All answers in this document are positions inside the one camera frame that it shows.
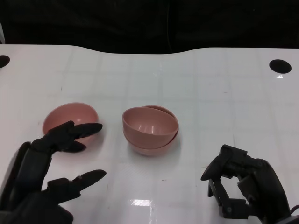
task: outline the white tabletop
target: white tabletop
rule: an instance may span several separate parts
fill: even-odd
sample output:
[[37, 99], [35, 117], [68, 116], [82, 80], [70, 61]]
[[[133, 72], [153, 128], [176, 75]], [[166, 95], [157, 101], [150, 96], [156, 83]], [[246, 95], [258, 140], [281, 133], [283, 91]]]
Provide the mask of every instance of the white tabletop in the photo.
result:
[[[223, 144], [267, 160], [290, 207], [299, 203], [299, 50], [198, 49], [172, 55], [118, 55], [72, 46], [0, 45], [11, 62], [0, 70], [0, 178], [25, 141], [42, 136], [46, 115], [68, 102], [96, 109], [100, 137], [79, 154], [56, 153], [44, 184], [103, 169], [107, 175], [63, 206], [75, 224], [255, 224], [218, 216], [206, 166]], [[291, 64], [279, 75], [273, 59]], [[162, 105], [178, 118], [180, 135], [162, 157], [130, 150], [121, 115]], [[223, 181], [241, 198], [237, 179]]]

